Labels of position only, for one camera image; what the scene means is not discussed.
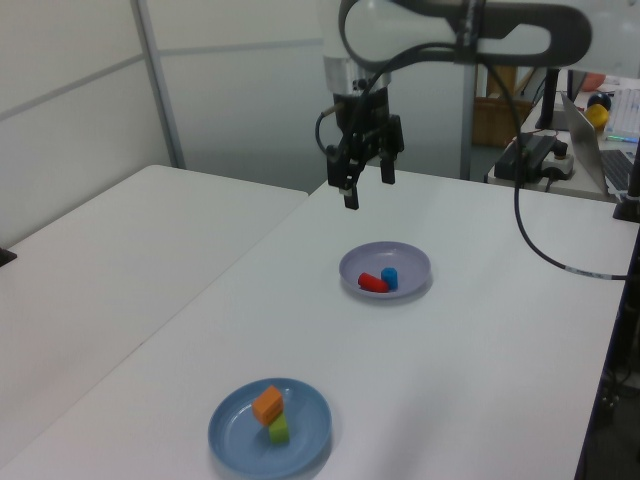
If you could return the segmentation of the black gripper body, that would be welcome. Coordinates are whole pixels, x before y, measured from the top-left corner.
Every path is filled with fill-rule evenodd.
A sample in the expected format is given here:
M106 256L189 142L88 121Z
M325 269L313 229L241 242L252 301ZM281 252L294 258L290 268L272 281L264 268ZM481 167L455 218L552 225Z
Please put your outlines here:
M357 134L365 138L383 138L387 134L390 117L387 88L369 93L359 111L356 107L360 103L360 95L333 94L332 97L335 105L343 105L336 112L336 123L344 136Z

